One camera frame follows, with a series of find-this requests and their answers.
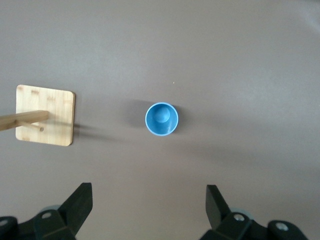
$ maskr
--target wooden board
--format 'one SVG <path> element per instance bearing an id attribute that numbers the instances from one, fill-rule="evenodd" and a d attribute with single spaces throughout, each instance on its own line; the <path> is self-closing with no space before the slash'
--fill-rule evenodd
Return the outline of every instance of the wooden board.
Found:
<path id="1" fill-rule="evenodd" d="M 48 120 L 34 123 L 44 130 L 19 126 L 15 129 L 15 137 L 22 141 L 69 146 L 73 140 L 75 94 L 37 86 L 17 86 L 16 113 L 37 110 L 49 111 Z"/>

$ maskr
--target wooden stand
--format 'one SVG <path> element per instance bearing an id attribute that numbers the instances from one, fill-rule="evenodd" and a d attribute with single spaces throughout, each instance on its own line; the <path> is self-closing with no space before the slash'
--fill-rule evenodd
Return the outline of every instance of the wooden stand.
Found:
<path id="1" fill-rule="evenodd" d="M 16 128 L 18 140 L 69 146 L 74 112 L 75 94 L 70 91 L 19 85 L 16 114 L 0 117 L 0 131 Z"/>

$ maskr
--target wooden rod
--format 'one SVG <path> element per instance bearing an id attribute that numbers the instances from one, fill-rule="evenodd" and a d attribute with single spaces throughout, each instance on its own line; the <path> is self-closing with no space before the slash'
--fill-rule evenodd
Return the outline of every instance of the wooden rod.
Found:
<path id="1" fill-rule="evenodd" d="M 45 130 L 41 126 L 33 125 L 33 124 L 27 123 L 25 121 L 17 121 L 17 124 L 20 125 L 20 126 L 24 126 L 24 127 L 30 128 L 30 129 L 37 129 L 40 132 L 43 132 Z"/>
<path id="2" fill-rule="evenodd" d="M 0 116 L 0 131 L 13 129 L 25 124 L 41 122 L 49 118 L 48 111 L 28 111 L 7 116 Z"/>

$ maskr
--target black clamp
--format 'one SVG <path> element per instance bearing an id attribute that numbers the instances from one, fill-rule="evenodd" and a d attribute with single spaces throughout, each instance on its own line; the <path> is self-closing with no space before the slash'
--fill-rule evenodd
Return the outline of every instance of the black clamp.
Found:
<path id="1" fill-rule="evenodd" d="M 0 217 L 0 240 L 75 240 L 92 207 L 92 185 L 82 183 L 58 210 L 20 224 L 13 216 Z"/>
<path id="2" fill-rule="evenodd" d="M 200 240 L 308 240 L 294 224 L 273 220 L 263 227 L 240 212 L 231 212 L 216 185 L 206 187 L 205 210 L 211 230 Z"/>

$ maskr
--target blue cup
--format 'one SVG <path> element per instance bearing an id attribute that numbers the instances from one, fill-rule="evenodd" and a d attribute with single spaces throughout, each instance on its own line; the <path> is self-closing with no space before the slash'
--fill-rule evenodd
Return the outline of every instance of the blue cup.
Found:
<path id="1" fill-rule="evenodd" d="M 145 114 L 145 125 L 148 130 L 157 136 L 167 136 L 178 126 L 177 110 L 169 103 L 157 102 Z"/>

